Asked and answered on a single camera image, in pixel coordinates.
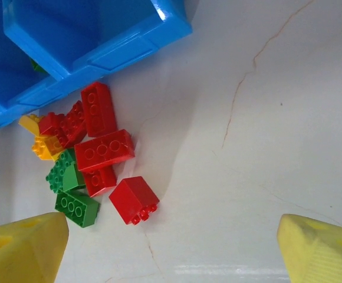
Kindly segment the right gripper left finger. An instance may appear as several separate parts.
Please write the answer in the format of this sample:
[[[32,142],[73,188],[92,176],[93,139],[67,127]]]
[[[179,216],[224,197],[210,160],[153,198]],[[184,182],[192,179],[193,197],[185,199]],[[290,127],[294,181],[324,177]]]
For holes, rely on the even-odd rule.
[[[0,225],[0,282],[54,282],[68,236],[61,212]]]

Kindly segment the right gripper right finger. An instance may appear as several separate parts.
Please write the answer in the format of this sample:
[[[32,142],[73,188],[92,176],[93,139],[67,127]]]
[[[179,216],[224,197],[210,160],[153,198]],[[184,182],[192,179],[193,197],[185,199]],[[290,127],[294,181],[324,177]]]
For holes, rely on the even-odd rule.
[[[342,227],[284,214],[277,241],[291,282],[342,282]]]

